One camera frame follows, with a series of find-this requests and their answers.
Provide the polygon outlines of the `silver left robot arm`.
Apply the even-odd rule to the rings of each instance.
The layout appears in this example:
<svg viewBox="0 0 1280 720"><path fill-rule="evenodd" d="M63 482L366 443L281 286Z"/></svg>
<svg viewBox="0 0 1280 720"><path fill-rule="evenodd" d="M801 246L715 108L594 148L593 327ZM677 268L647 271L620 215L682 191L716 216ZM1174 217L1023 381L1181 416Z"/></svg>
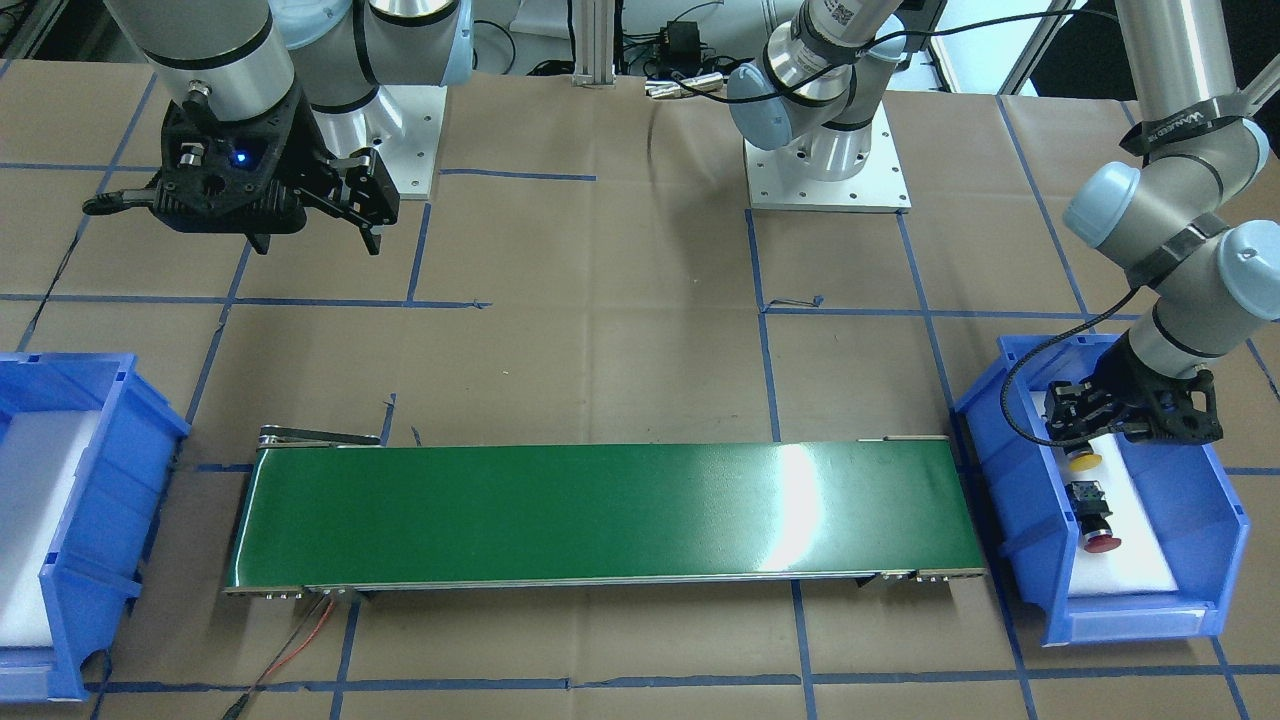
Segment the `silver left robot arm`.
<svg viewBox="0 0 1280 720"><path fill-rule="evenodd" d="M727 78L741 136L763 150L869 126L888 64L902 55L895 1L805 1L758 58ZM1115 5L1142 118L1121 140L1142 167L1112 161L1064 214L1088 246L1120 266L1132 293L1156 302L1083 380L1053 380L1044 432L1012 415L1028 352L1007 372L998 406L1021 438L1069 451L1106 434L1208 445L1222 437L1212 365L1277 319L1277 223L1228 224L1219 209L1247 190L1268 141L1238 88L1216 1Z"/></svg>

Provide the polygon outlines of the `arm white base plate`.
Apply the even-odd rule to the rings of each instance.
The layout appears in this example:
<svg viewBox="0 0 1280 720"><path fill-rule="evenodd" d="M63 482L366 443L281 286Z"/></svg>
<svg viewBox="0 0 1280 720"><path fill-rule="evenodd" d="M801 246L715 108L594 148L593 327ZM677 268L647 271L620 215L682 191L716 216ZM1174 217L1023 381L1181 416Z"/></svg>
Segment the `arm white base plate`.
<svg viewBox="0 0 1280 720"><path fill-rule="evenodd" d="M883 105L856 131L819 127L783 149L745 141L742 150L755 210L881 214L913 206Z"/></svg>
<svg viewBox="0 0 1280 720"><path fill-rule="evenodd" d="M445 119L448 88L384 85L362 108L315 117L326 146L339 158L371 147L387 167L399 196L433 196L436 155Z"/></svg>

